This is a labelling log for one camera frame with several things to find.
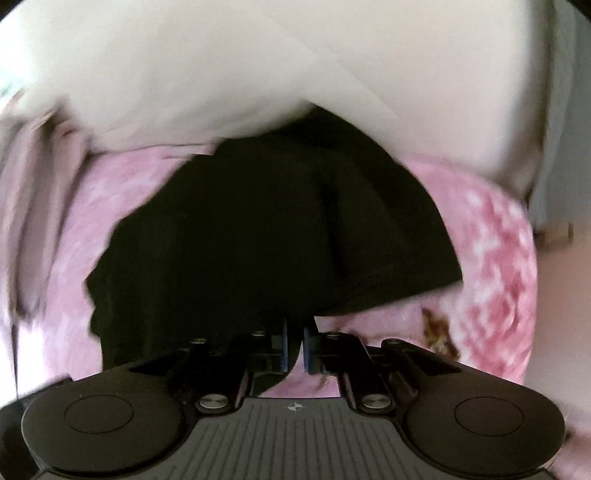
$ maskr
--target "crosshair symbol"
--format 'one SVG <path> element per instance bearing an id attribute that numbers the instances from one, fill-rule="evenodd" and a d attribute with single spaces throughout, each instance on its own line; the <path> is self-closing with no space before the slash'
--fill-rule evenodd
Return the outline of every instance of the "crosshair symbol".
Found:
<path id="1" fill-rule="evenodd" d="M 291 411 L 296 411 L 296 412 L 298 412 L 298 411 L 300 411 L 302 408 L 304 408 L 304 406 L 303 406 L 301 403 L 298 403 L 298 402 L 296 402 L 296 401 L 295 401 L 295 402 L 293 402 L 293 403 L 290 403 L 290 404 L 287 406 L 287 408 L 289 408 Z"/>

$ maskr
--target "black circular pad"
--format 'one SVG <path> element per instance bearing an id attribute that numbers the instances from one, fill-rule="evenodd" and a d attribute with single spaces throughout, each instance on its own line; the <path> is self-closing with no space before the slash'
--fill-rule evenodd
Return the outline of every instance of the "black circular pad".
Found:
<path id="1" fill-rule="evenodd" d="M 127 400 L 112 395 L 94 395 L 70 405 L 64 418 L 81 433 L 108 433 L 123 428 L 134 416 Z"/>
<path id="2" fill-rule="evenodd" d="M 560 410 L 533 390 L 483 375 L 432 377 L 406 412 L 407 439 L 430 462 L 458 476 L 534 472 L 562 445 Z"/>
<path id="3" fill-rule="evenodd" d="M 510 401 L 495 397 L 476 397 L 465 400 L 456 407 L 456 420 L 476 435 L 502 437 L 521 427 L 523 414 Z"/>
<path id="4" fill-rule="evenodd" d="M 186 429 L 181 406 L 147 375 L 117 380 L 85 379 L 35 400 L 22 418 L 33 455 L 69 475 L 112 476 L 171 450 Z"/>

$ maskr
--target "pink patterned fabric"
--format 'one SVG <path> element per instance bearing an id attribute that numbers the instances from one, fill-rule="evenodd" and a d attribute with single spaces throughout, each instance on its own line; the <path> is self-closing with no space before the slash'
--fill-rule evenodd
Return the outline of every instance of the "pink patterned fabric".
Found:
<path id="1" fill-rule="evenodd" d="M 174 154 L 168 147 L 156 147 L 92 161 L 64 226 L 44 318 L 22 334 L 23 390 L 62 375 L 78 379 L 100 371 L 99 343 L 88 332 L 92 305 L 83 282 L 117 220 L 148 200 L 183 162 L 172 158 Z M 371 345 L 387 337 L 423 345 L 423 309 L 428 309 L 449 320 L 460 361 L 522 382 L 532 346 L 537 289 L 532 233 L 523 208 L 499 188 L 454 167 L 425 158 L 405 162 L 441 211 L 460 259 L 464 286 L 364 313 L 319 318 L 320 329 L 352 332 Z M 35 360 L 39 349 L 42 354 Z M 336 394 L 332 379 L 306 375 L 301 362 L 267 392 L 300 397 Z"/>

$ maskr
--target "silver bolt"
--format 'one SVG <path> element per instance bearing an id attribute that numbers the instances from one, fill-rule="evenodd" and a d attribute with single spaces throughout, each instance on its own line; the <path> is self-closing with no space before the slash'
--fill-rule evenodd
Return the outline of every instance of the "silver bolt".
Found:
<path id="1" fill-rule="evenodd" d="M 228 404 L 228 397 L 217 393 L 204 395 L 199 400 L 199 404 L 208 410 L 219 410 Z"/>
<path id="2" fill-rule="evenodd" d="M 372 410 L 381 410 L 382 408 L 387 408 L 392 404 L 392 400 L 387 395 L 383 395 L 381 393 L 374 393 L 371 395 L 366 395 L 361 399 L 361 403 L 367 408 L 371 408 Z"/>

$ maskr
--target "white fabric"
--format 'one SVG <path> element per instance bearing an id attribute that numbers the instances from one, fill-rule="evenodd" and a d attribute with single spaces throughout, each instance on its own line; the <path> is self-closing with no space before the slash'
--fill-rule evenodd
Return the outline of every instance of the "white fabric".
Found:
<path id="1" fill-rule="evenodd" d="M 392 154 L 441 156 L 523 191 L 543 125 L 547 7 L 26 0 L 0 44 L 27 85 L 21 111 L 69 99 L 96 150 L 246 135 L 309 100 Z"/>

